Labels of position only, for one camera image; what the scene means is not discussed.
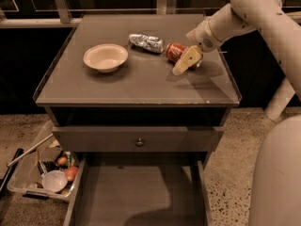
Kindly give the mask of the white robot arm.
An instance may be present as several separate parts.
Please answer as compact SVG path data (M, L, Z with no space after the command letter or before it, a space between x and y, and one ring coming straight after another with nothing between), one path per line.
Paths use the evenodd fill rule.
M172 72L184 73L225 41L258 30L301 97L301 28L281 0L230 0L187 34L194 45ZM279 122L260 146L252 182L248 226L301 226L301 115Z

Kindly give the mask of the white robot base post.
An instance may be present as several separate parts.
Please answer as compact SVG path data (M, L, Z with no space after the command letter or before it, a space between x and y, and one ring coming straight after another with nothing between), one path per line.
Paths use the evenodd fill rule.
M264 109L265 115L272 121L276 121L290 100L295 95L295 90L293 89L291 83L287 78L284 78L277 88L277 91L273 95L267 107Z

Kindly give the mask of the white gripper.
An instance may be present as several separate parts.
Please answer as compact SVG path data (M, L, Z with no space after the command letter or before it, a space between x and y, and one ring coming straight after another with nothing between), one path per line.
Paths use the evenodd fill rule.
M189 31L186 34L186 38L196 45L184 50L180 59L172 69L174 75L183 74L190 67L202 60L203 52L212 52L223 44L212 32L209 20L202 21L197 27Z

